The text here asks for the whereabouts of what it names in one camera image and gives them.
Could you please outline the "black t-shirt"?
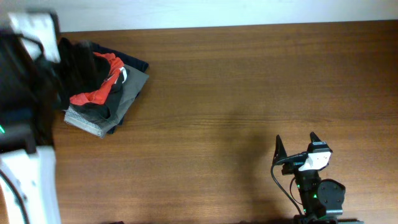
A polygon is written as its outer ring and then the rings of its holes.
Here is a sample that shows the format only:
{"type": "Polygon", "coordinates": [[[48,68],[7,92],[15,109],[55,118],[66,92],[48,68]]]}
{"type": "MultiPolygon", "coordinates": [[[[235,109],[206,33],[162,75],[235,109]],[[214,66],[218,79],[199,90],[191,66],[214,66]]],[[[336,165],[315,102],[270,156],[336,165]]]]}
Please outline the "black t-shirt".
{"type": "Polygon", "coordinates": [[[89,41],[73,44],[63,37],[58,43],[58,52],[59,63],[43,59],[38,65],[54,82],[57,94],[53,108],[66,110],[72,96],[98,90],[111,66],[107,59],[94,54],[93,43],[89,41]]]}

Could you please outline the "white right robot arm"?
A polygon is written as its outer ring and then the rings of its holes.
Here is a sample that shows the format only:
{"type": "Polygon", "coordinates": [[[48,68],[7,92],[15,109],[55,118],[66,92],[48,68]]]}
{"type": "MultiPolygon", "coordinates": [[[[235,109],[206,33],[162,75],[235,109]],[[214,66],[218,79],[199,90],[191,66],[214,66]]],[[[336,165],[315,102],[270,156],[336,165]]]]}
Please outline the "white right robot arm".
{"type": "Polygon", "coordinates": [[[307,150],[289,156],[279,135],[275,139],[275,152],[271,165],[271,177],[278,188],[297,209],[293,223],[361,223],[357,219],[339,218],[343,214],[346,187],[333,180],[322,179],[319,172],[329,165],[333,151],[314,132],[310,133],[307,150]],[[274,174],[274,168],[281,166],[282,175],[293,175],[290,185],[296,185],[300,199],[296,200],[291,190],[285,190],[274,174]]]}

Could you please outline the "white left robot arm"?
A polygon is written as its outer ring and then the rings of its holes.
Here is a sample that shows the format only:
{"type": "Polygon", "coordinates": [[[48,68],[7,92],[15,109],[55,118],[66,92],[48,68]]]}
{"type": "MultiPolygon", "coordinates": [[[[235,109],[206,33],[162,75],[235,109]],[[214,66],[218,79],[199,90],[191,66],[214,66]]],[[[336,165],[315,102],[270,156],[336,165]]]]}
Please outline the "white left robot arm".
{"type": "Polygon", "coordinates": [[[58,103],[58,17],[10,12],[1,26],[1,192],[9,223],[60,223],[53,105],[58,103]]]}

